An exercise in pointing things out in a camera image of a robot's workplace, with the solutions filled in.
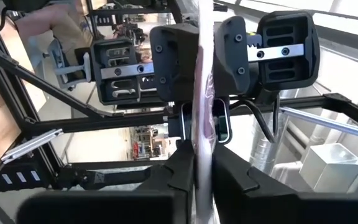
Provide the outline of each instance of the screw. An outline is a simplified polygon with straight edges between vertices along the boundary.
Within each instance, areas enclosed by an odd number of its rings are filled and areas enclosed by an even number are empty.
[[[237,34],[236,38],[234,38],[237,42],[241,42],[242,41],[242,35]]]
[[[161,45],[157,45],[157,46],[155,47],[155,51],[156,51],[157,53],[161,53],[161,51],[162,51]]]
[[[137,67],[137,72],[139,72],[139,73],[144,72],[144,67],[143,67],[143,65],[139,65],[139,66]]]
[[[264,56],[265,56],[265,52],[263,52],[263,51],[258,51],[256,53],[256,57],[258,57],[258,58],[263,58]]]
[[[121,75],[121,69],[119,68],[115,69],[114,74]]]
[[[290,49],[284,47],[283,50],[281,50],[281,54],[283,54],[284,56],[288,55],[290,53]]]
[[[237,73],[240,75],[243,75],[246,72],[246,70],[243,67],[240,67],[239,69],[237,69]]]

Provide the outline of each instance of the black plastic housing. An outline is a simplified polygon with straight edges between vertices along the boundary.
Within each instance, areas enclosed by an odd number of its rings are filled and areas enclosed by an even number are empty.
[[[91,58],[93,64],[93,73],[94,80],[98,89],[99,101],[103,105],[116,105],[116,104],[127,104],[127,103],[137,103],[140,98],[139,84],[137,77],[115,77],[108,80],[102,80],[101,78],[101,69],[108,68],[108,60],[114,59],[115,55],[107,54],[108,50],[111,49],[120,49],[127,48],[129,50],[128,57],[129,63],[127,65],[137,64],[137,59],[135,55],[135,48],[132,44],[132,41],[127,38],[123,39],[113,39],[113,40],[97,40],[92,43],[91,46]],[[130,88],[134,89],[136,92],[130,95],[124,95],[119,97],[113,97],[113,91],[117,90],[127,90],[128,86],[125,88],[114,88],[112,87],[112,82],[127,81],[131,84]]]
[[[95,220],[190,224],[194,159],[191,141],[185,141],[163,165],[144,170],[147,180],[133,191],[42,192],[21,205],[16,221],[18,224],[95,223]]]
[[[215,96],[244,94],[249,89],[247,32],[244,19],[226,19],[214,33]],[[199,29],[182,23],[150,32],[155,86],[163,101],[193,100]]]
[[[233,16],[214,34],[214,85],[217,97],[245,94],[250,87],[246,22]]]
[[[318,77],[320,48],[312,16],[306,11],[272,12],[259,21],[262,46],[304,44],[305,55],[259,63],[259,82],[268,91],[304,88]]]

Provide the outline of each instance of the air duct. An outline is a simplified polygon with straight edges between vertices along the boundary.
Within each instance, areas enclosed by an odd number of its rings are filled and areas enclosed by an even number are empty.
[[[284,90],[280,92],[280,99],[295,98],[298,90]],[[266,113],[263,115],[268,127],[272,130],[273,113]],[[278,148],[280,147],[283,132],[287,128],[288,116],[280,113],[278,115],[278,141],[270,143],[262,132],[259,123],[254,119],[254,127],[252,133],[254,139],[252,141],[252,149],[250,154],[250,163],[259,170],[270,174],[277,156]]]

